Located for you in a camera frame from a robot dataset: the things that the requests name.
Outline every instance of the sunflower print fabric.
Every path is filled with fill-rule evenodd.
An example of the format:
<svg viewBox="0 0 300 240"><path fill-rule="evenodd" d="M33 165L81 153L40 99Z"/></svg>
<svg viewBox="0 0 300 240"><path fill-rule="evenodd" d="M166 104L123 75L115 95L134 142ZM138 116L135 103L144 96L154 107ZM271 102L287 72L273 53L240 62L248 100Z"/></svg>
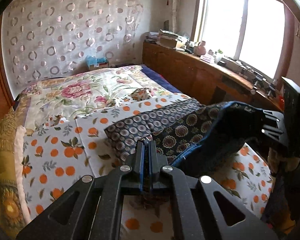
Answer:
<svg viewBox="0 0 300 240"><path fill-rule="evenodd" d="M8 228L16 228L20 231L26 224L21 211L18 189L15 181L0 181L0 196L2 220Z"/></svg>
<svg viewBox="0 0 300 240"><path fill-rule="evenodd" d="M224 103L203 106L177 120L170 127L152 133L157 152L166 155L168 162L172 162L189 146L204 137L223 105Z"/></svg>

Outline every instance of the bed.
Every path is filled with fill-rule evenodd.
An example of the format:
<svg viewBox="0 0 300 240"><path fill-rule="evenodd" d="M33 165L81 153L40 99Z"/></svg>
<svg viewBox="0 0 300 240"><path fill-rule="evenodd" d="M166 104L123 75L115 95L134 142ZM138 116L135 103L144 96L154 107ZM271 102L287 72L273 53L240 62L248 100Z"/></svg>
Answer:
<svg viewBox="0 0 300 240"><path fill-rule="evenodd" d="M19 127L14 152L19 206L26 224L82 176L106 175L134 153L131 147L130 152L118 154L120 149L109 142L105 129L178 105L189 113L200 106L195 101L144 65L94 70L26 88L15 111ZM136 141L137 135L125 142ZM272 179L266 162L249 145L209 175L261 217ZM125 197L121 239L172 239L170 213L169 201Z"/></svg>

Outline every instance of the floral bedspread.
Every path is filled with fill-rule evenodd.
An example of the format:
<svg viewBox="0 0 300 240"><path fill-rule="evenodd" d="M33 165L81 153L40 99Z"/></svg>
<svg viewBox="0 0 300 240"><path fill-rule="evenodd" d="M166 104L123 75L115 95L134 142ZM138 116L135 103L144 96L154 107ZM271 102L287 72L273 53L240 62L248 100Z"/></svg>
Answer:
<svg viewBox="0 0 300 240"><path fill-rule="evenodd" d="M25 136L20 163L25 217L34 219L82 176L103 176L120 165L104 132L110 124L186 99L183 94L169 93L140 102L125 101L124 106L60 121ZM272 188L269 175L266 163L245 145L212 177L260 218ZM173 239L169 201L148 199L145 203L125 196L120 233L121 240Z"/></svg>
<svg viewBox="0 0 300 240"><path fill-rule="evenodd" d="M22 183L31 219L86 174L99 177L120 165L104 129L121 119L151 111L188 96L172 94L114 106L24 136Z"/></svg>
<svg viewBox="0 0 300 240"><path fill-rule="evenodd" d="M126 95L139 88L150 88L154 96L169 93L141 69L138 65L105 68L37 82L21 93L16 110L18 124L31 133L49 116L60 114L68 120L74 119L78 115L115 106L124 99L129 101Z"/></svg>

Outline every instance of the orange fruit print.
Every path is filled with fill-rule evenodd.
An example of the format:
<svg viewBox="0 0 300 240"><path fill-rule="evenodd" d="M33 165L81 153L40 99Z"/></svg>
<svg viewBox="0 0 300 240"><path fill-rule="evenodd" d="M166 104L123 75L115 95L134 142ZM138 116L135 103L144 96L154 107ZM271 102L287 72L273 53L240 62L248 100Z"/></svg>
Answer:
<svg viewBox="0 0 300 240"><path fill-rule="evenodd" d="M39 177L39 181L40 181L42 184L46 184L47 181L48 181L47 175L41 174L40 177Z"/></svg>
<svg viewBox="0 0 300 240"><path fill-rule="evenodd" d="M90 142L89 144L88 144L88 148L90 149L90 150L93 150L93 149L95 149L97 147L97 144L95 143L95 142Z"/></svg>
<svg viewBox="0 0 300 240"><path fill-rule="evenodd" d="M106 123L108 123L108 119L107 118L101 118L100 123L106 124Z"/></svg>
<svg viewBox="0 0 300 240"><path fill-rule="evenodd" d="M262 199L263 201L265 201L266 199L268 199L268 197L267 197L266 194L262 194L262 195L261 195L261 199Z"/></svg>
<svg viewBox="0 0 300 240"><path fill-rule="evenodd" d="M50 152L51 157L56 157L59 154L57 149L52 149Z"/></svg>
<svg viewBox="0 0 300 240"><path fill-rule="evenodd" d="M61 192L60 189L55 188L55 189L52 190L52 196L54 197L54 199L57 199L61 195L62 195L62 192Z"/></svg>
<svg viewBox="0 0 300 240"><path fill-rule="evenodd" d="M28 174L30 172L31 172L31 168L29 166L24 166L23 167L23 170L22 170L23 174Z"/></svg>
<svg viewBox="0 0 300 240"><path fill-rule="evenodd" d="M58 138L57 137L53 137L52 139L51 139L51 143L52 144L56 144L58 142Z"/></svg>
<svg viewBox="0 0 300 240"><path fill-rule="evenodd" d="M55 170L55 174L56 174L56 176L58 176L58 177L62 176L64 173L65 173L65 171L64 171L63 168L61 168L61 167L58 167L58 168L56 168L56 170Z"/></svg>
<svg viewBox="0 0 300 240"><path fill-rule="evenodd" d="M76 148L74 149L74 153L77 154L77 155L80 155L81 153L83 153L83 149L80 148L80 147L76 147Z"/></svg>
<svg viewBox="0 0 300 240"><path fill-rule="evenodd" d="M235 170L240 170L240 171L244 171L244 169L245 169L243 163L237 163L237 162L233 163L232 167Z"/></svg>
<svg viewBox="0 0 300 240"><path fill-rule="evenodd" d="M225 180L221 181L221 185L223 187L229 188L229 189L235 189L237 186L234 179L225 179Z"/></svg>
<svg viewBox="0 0 300 240"><path fill-rule="evenodd" d="M75 168L73 166L66 167L66 174L72 176L75 174Z"/></svg>
<svg viewBox="0 0 300 240"><path fill-rule="evenodd" d="M258 202L259 202L259 197L258 197L258 196L254 196L254 197L253 197L253 201L254 201L255 203L258 203Z"/></svg>
<svg viewBox="0 0 300 240"><path fill-rule="evenodd" d="M94 128L94 127L89 128L89 130L88 130L89 134L96 134L97 132L98 132L98 130L96 128Z"/></svg>
<svg viewBox="0 0 300 240"><path fill-rule="evenodd" d="M248 153L249 153L249 148L248 147L242 147L240 149L240 153L241 153L242 156L247 156Z"/></svg>
<svg viewBox="0 0 300 240"><path fill-rule="evenodd" d="M72 147L67 147L64 154L66 157L71 158L74 155L74 149Z"/></svg>
<svg viewBox="0 0 300 240"><path fill-rule="evenodd" d="M36 153L41 153L43 151L42 146L38 146L35 150Z"/></svg>
<svg viewBox="0 0 300 240"><path fill-rule="evenodd" d="M253 157L252 157L256 162L257 161L259 161L259 158L258 158L258 156L257 155L253 155Z"/></svg>
<svg viewBox="0 0 300 240"><path fill-rule="evenodd" d="M150 230L154 233L160 233L162 232L163 224L160 221L154 222L150 226Z"/></svg>
<svg viewBox="0 0 300 240"><path fill-rule="evenodd" d="M37 205L35 207L35 211L37 212L37 214L41 214L43 212L43 207L42 205Z"/></svg>
<svg viewBox="0 0 300 240"><path fill-rule="evenodd" d="M137 230L140 227L139 221L135 218L129 218L126 220L125 225L130 230Z"/></svg>
<svg viewBox="0 0 300 240"><path fill-rule="evenodd" d="M82 127L76 127L75 129L74 129L74 132L75 133L81 133L82 132Z"/></svg>
<svg viewBox="0 0 300 240"><path fill-rule="evenodd" d="M31 146L35 146L36 144L37 144L37 140L36 139L34 139L32 142L31 142Z"/></svg>

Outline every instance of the wooden shelf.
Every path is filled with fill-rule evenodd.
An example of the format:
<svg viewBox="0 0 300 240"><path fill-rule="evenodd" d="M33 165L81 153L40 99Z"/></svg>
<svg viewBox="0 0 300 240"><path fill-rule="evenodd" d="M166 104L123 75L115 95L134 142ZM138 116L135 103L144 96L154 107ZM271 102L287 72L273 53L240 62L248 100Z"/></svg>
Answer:
<svg viewBox="0 0 300 240"><path fill-rule="evenodd" d="M202 104L217 103L226 94L231 100L282 111L277 98L268 98L262 91L252 95L249 81L229 69L204 62L198 56L144 42L142 59L149 68Z"/></svg>

